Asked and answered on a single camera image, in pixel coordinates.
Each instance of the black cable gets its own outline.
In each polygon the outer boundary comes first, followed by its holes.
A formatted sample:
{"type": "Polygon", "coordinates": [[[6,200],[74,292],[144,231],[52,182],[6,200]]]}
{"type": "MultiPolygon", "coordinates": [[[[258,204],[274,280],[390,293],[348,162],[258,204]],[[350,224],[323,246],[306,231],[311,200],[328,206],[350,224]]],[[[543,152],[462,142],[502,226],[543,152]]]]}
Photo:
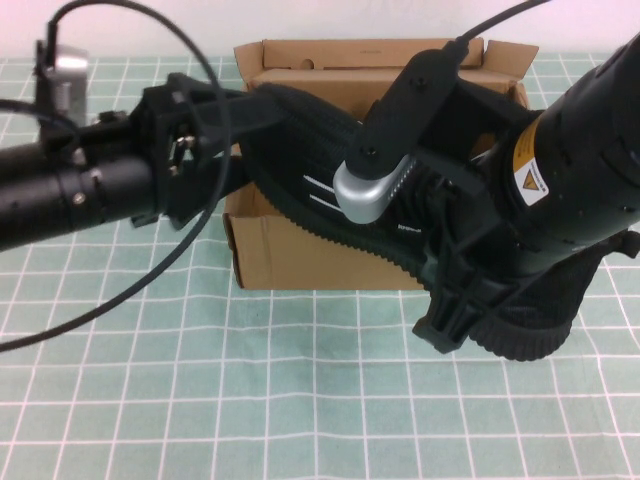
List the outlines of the black cable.
{"type": "Polygon", "coordinates": [[[20,115],[29,115],[53,126],[63,128],[73,135],[71,141],[64,146],[63,154],[72,154],[80,147],[80,129],[76,123],[59,114],[52,112],[34,103],[23,102],[21,100],[0,99],[0,110],[20,115]]]}
{"type": "Polygon", "coordinates": [[[126,300],[149,285],[167,268],[169,268],[171,264],[173,264],[187,250],[187,248],[189,248],[189,246],[197,238],[200,232],[202,232],[205,225],[211,218],[211,215],[216,209],[216,206],[222,194],[222,189],[224,188],[224,185],[227,181],[229,165],[231,161],[231,117],[229,115],[229,105],[227,103],[227,99],[206,57],[202,54],[200,49],[189,39],[189,37],[187,37],[187,35],[182,30],[180,30],[173,22],[162,16],[160,13],[129,0],[76,0],[64,5],[60,10],[56,12],[56,14],[49,22],[48,41],[53,41],[53,43],[49,43],[47,48],[51,47],[51,50],[54,51],[54,58],[58,22],[62,19],[62,17],[64,17],[72,10],[75,10],[76,8],[97,4],[107,4],[124,7],[154,18],[155,20],[162,23],[165,27],[167,27],[170,31],[172,31],[178,38],[180,38],[180,40],[185,43],[189,50],[191,50],[194,56],[198,59],[198,61],[202,65],[202,68],[207,74],[207,77],[211,81],[211,85],[215,91],[217,101],[220,102],[220,118],[222,120],[222,128],[224,131],[224,155],[221,159],[222,167],[220,169],[220,177],[216,182],[211,200],[204,208],[202,215],[200,216],[196,224],[189,231],[189,233],[185,235],[178,246],[173,251],[171,251],[160,263],[158,263],[158,265],[156,265],[151,271],[149,271],[149,273],[147,273],[144,277],[142,277],[140,280],[138,280],[136,283],[131,285],[119,295],[113,297],[111,300],[103,303],[102,305],[99,305],[98,307],[91,310],[90,312],[85,313],[84,315],[81,315],[73,320],[70,320],[69,322],[63,323],[62,325],[51,328],[49,330],[45,330],[38,334],[19,338],[17,340],[12,340],[9,342],[0,343],[0,353],[27,347],[29,345],[34,345],[36,343],[49,340],[59,335],[63,335],[78,327],[81,327],[82,325],[95,320],[100,315],[104,315],[110,310],[113,310],[115,307],[124,303],[126,300]]]}
{"type": "Polygon", "coordinates": [[[522,2],[518,5],[515,5],[511,8],[506,9],[505,11],[499,13],[498,15],[482,22],[481,24],[476,25],[471,30],[469,30],[468,32],[458,37],[458,40],[468,43],[478,35],[486,32],[490,28],[495,27],[499,23],[502,23],[505,20],[509,20],[511,17],[515,17],[516,15],[522,12],[526,12],[527,10],[530,10],[544,3],[548,3],[550,1],[551,0],[527,0],[525,2],[522,2]]]}

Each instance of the white wall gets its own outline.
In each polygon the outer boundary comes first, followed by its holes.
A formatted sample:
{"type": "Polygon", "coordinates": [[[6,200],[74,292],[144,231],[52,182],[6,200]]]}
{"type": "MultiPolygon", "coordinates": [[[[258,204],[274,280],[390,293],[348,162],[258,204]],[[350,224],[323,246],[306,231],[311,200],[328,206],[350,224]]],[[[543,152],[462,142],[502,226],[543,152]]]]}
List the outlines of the white wall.
{"type": "MultiPolygon", "coordinates": [[[[263,38],[454,36],[518,0],[141,0],[208,54],[263,38]]],[[[31,56],[63,0],[0,0],[0,57],[31,56]]],[[[543,51],[611,51],[640,31],[640,0],[553,0],[485,38],[543,51]]],[[[163,27],[119,7],[92,6],[62,23],[61,41],[92,55],[184,54],[163,27]]]]}

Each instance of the cardboard box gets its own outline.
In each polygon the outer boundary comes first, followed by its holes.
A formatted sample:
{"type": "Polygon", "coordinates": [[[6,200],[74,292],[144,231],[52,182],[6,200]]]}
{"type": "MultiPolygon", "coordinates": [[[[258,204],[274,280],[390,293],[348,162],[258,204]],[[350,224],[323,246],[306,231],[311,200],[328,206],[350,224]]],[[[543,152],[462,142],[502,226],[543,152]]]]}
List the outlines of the cardboard box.
{"type": "MultiPolygon", "coordinates": [[[[361,120],[416,53],[448,39],[264,40],[237,47],[247,90],[271,82],[305,90],[361,120]]],[[[460,77],[528,107],[520,83],[538,47],[474,39],[460,77]]],[[[490,144],[484,139],[484,148],[490,144]]],[[[422,289],[379,257],[320,239],[277,212],[248,185],[223,215],[238,284],[260,290],[422,289]]]]}

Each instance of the green cutting mat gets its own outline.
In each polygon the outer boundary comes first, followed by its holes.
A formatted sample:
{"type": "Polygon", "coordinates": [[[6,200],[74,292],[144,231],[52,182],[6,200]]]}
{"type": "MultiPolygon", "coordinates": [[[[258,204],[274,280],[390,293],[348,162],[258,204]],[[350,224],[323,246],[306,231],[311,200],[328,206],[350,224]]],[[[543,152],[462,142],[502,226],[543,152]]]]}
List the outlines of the green cutting mat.
{"type": "MultiPolygon", "coordinates": [[[[606,58],[541,54],[532,106],[606,58]]],[[[232,58],[211,62],[240,87],[232,58]]],[[[31,98],[31,69],[0,60],[0,97],[31,98]]],[[[173,71],[203,77],[187,58],[100,58],[91,113],[173,71]]],[[[35,131],[0,118],[2,146],[35,131]]],[[[425,294],[240,290],[219,217],[121,308],[0,355],[0,478],[640,477],[640,262],[607,258],[550,359],[440,356],[411,333],[425,294]]],[[[1,339],[105,301],[183,234],[121,222],[1,254],[1,339]]]]}

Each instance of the black shoe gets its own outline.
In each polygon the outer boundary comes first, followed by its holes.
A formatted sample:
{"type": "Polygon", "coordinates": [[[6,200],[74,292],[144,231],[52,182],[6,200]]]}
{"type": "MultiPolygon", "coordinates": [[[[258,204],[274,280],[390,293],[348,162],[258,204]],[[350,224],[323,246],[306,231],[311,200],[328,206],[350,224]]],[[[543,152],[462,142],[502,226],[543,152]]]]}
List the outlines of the black shoe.
{"type": "MultiPolygon", "coordinates": [[[[426,290],[434,290],[421,272],[428,260],[427,234],[435,225],[426,208],[428,192],[442,178],[426,167],[415,168],[382,218],[368,225],[354,224],[340,211],[332,184],[359,123],[331,104],[290,87],[265,84],[254,92],[275,99],[286,116],[282,123],[240,142],[247,173],[273,206],[305,230],[385,258],[426,290]]],[[[469,337],[511,360],[536,360],[555,352],[569,336],[600,261],[613,251],[624,251],[624,245],[630,244],[627,233],[554,266],[475,324],[469,337]]],[[[630,250],[637,253],[638,248],[635,238],[630,250]]],[[[418,336],[429,338],[425,330],[437,303],[438,298],[432,298],[429,312],[418,320],[414,328],[418,336]]]]}

